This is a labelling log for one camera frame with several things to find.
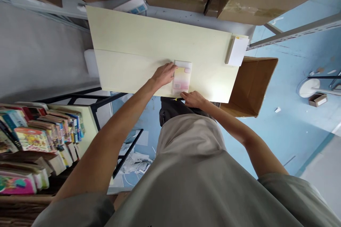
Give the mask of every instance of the person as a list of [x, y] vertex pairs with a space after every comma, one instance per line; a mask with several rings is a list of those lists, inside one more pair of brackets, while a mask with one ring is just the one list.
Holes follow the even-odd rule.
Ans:
[[[319, 192], [290, 176], [249, 127], [198, 92], [162, 100], [155, 161], [114, 212], [106, 196], [121, 146], [153, 94], [173, 80], [159, 67], [98, 132], [33, 226], [341, 226]], [[227, 152], [217, 123], [246, 149], [256, 180]]]

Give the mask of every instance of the small package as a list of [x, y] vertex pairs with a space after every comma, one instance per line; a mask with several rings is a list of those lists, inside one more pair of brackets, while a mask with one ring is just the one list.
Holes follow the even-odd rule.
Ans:
[[174, 72], [172, 94], [174, 96], [179, 96], [181, 92], [188, 92], [192, 62], [176, 60], [175, 65], [178, 66], [178, 69]]
[[315, 94], [315, 95], [312, 95], [310, 98], [309, 98], [309, 104], [311, 106], [314, 106], [314, 107], [319, 107], [320, 105], [326, 103], [328, 101], [327, 99], [327, 95], [326, 94]]
[[132, 14], [139, 14], [141, 12], [146, 11], [147, 5], [145, 0], [130, 0], [116, 8], [114, 8], [114, 11], [121, 11], [121, 12], [127, 12]]
[[225, 64], [230, 66], [241, 66], [248, 44], [248, 38], [232, 36], [232, 42], [225, 59]]

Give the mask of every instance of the table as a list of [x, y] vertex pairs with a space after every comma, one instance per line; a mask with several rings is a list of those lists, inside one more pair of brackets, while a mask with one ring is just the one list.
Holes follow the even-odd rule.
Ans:
[[[103, 90], [135, 93], [157, 67], [181, 60], [193, 63], [190, 91], [228, 103], [239, 69], [224, 62], [232, 33], [90, 6], [87, 14]], [[173, 97], [172, 84], [155, 95]]]

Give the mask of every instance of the hand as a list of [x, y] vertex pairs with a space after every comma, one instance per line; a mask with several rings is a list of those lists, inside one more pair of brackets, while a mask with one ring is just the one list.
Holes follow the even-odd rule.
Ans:
[[170, 83], [174, 79], [174, 71], [178, 66], [174, 65], [173, 62], [167, 63], [161, 67], [159, 67], [151, 80], [155, 82], [156, 89], [158, 90], [162, 86]]
[[191, 93], [181, 92], [180, 96], [186, 101], [185, 106], [188, 106], [188, 107], [202, 109], [202, 107], [208, 102], [207, 99], [204, 98], [196, 90]]

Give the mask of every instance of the forearm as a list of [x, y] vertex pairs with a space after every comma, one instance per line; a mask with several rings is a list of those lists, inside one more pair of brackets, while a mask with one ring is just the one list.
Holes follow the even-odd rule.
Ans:
[[107, 192], [122, 144], [157, 89], [150, 79], [110, 118], [53, 202], [82, 193]]
[[262, 141], [262, 139], [247, 125], [216, 107], [208, 100], [203, 104], [202, 110], [216, 119], [217, 122], [219, 122], [220, 125], [243, 146], [247, 146], [251, 141], [257, 141], [259, 139]]
[[207, 100], [203, 104], [202, 110], [216, 119], [231, 136], [245, 147], [258, 177], [267, 173], [288, 175], [263, 139], [247, 125]]

